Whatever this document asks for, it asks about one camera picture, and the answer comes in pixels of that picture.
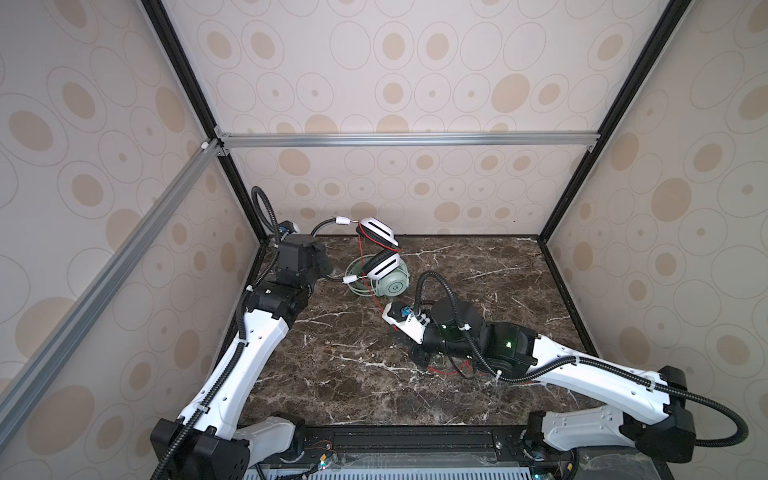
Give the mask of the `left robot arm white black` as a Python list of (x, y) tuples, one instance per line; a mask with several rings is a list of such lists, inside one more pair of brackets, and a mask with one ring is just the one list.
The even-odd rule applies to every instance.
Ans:
[(302, 454), (303, 420), (273, 415), (247, 427), (238, 421), (268, 359), (307, 307), (316, 282), (333, 267), (316, 237), (277, 221), (262, 188), (253, 187), (251, 197), (258, 219), (273, 234), (276, 255), (243, 291), (237, 333), (206, 383), (176, 420), (161, 419), (152, 430), (155, 479), (241, 479), (270, 456)]

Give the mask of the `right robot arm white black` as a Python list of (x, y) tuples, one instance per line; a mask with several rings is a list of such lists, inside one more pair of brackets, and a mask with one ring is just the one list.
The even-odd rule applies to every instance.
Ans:
[(411, 341), (411, 360), (462, 358), (497, 384), (555, 385), (600, 401), (569, 413), (533, 412), (522, 443), (530, 457), (582, 447), (632, 447), (667, 463), (688, 463), (697, 448), (729, 448), (749, 436), (733, 409), (687, 388), (685, 373), (642, 371), (566, 347), (527, 327), (488, 323), (435, 271), (417, 280), (414, 302), (389, 303), (383, 319)]

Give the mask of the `mint green headphones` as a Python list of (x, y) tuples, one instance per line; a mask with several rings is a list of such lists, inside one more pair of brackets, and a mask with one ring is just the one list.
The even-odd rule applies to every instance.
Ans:
[(377, 297), (397, 297), (406, 292), (410, 285), (410, 274), (404, 261), (391, 273), (380, 280), (370, 280), (368, 278), (358, 279), (348, 284), (349, 290), (361, 297), (370, 297), (371, 293), (365, 286), (365, 281), (371, 287), (373, 294)]

